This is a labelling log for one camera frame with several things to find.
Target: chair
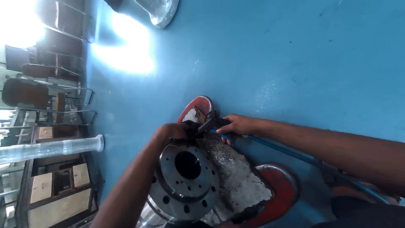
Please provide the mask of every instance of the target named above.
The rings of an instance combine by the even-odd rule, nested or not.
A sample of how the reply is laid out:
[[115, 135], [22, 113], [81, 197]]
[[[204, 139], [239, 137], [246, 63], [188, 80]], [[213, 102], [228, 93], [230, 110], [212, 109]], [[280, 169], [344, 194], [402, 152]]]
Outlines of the chair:
[[[65, 90], [90, 90], [91, 95], [87, 104], [91, 102], [92, 95], [94, 91], [87, 88], [67, 88]], [[56, 96], [57, 110], [53, 110], [53, 97], [49, 95], [49, 90], [46, 85], [40, 84], [34, 80], [28, 79], [16, 79], [11, 78], [7, 80], [4, 84], [2, 91], [2, 100], [5, 104], [11, 107], [19, 107], [20, 109], [28, 111], [36, 111], [36, 123], [39, 123], [40, 112], [46, 112], [48, 114], [48, 125], [82, 125], [87, 126], [94, 122], [96, 117], [96, 112], [94, 110], [78, 110], [78, 111], [65, 111], [66, 93], [59, 92]], [[84, 113], [93, 112], [93, 117], [88, 124], [77, 124], [77, 123], [63, 123], [63, 117], [65, 114], [71, 113]], [[56, 121], [53, 122], [52, 113], [56, 113]]]

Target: red painted part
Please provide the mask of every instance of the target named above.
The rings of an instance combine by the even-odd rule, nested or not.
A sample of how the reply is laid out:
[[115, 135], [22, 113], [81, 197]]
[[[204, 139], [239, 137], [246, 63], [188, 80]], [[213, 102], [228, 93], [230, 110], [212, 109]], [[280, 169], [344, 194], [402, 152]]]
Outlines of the red painted part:
[[285, 174], [275, 169], [258, 170], [262, 177], [272, 187], [274, 197], [265, 201], [264, 210], [251, 220], [241, 224], [233, 224], [231, 220], [220, 224], [220, 228], [255, 228], [263, 226], [283, 216], [297, 200], [298, 189]]
[[194, 107], [198, 108], [205, 116], [210, 111], [214, 110], [214, 105], [212, 103], [212, 100], [209, 97], [198, 96], [191, 103], [189, 103], [186, 106], [183, 113], [180, 115], [179, 119], [177, 120], [177, 123], [180, 123], [184, 119], [184, 117], [187, 115], [187, 113]]

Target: forearm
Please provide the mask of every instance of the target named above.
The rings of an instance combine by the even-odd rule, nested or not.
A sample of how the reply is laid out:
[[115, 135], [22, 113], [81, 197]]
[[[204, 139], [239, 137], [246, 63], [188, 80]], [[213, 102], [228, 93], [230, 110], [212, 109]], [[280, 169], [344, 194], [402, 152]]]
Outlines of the forearm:
[[271, 120], [258, 120], [256, 128], [260, 137], [274, 139], [405, 195], [404, 143]]
[[167, 139], [154, 136], [132, 160], [114, 185], [95, 217], [92, 227], [134, 227], [141, 214], [160, 153]]

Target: metal rod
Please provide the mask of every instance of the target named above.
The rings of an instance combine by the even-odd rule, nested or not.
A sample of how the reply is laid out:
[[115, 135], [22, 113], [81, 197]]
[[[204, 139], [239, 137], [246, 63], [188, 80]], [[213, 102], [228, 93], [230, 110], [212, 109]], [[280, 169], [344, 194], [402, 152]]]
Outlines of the metal rod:
[[7, 173], [13, 173], [13, 172], [18, 172], [18, 171], [23, 171], [24, 166], [14, 166], [14, 167], [7, 167], [4, 169], [0, 170], [0, 175], [7, 174]]
[[19, 191], [20, 191], [20, 189], [14, 189], [14, 190], [11, 190], [11, 191], [2, 192], [2, 193], [0, 193], [0, 197], [10, 195], [10, 194], [14, 194], [14, 193], [18, 193]]
[[27, 127], [27, 126], [0, 127], [0, 130], [2, 130], [2, 129], [14, 129], [14, 128], [23, 128], [23, 129], [28, 129], [28, 128], [32, 128], [32, 127]]
[[19, 135], [15, 135], [16, 137], [21, 137], [21, 136], [29, 136], [30, 134], [29, 133], [27, 133], [27, 134], [19, 134]]

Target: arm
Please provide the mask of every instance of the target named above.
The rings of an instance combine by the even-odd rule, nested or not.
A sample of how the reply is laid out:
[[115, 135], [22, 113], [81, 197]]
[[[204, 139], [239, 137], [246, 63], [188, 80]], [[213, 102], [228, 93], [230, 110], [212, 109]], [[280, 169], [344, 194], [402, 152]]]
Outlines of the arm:
[[158, 158], [169, 138], [186, 138], [186, 124], [165, 124], [132, 160], [100, 207], [92, 228], [135, 227], [152, 184]]
[[387, 191], [405, 196], [405, 144], [239, 115], [218, 133], [271, 138], [325, 161]]

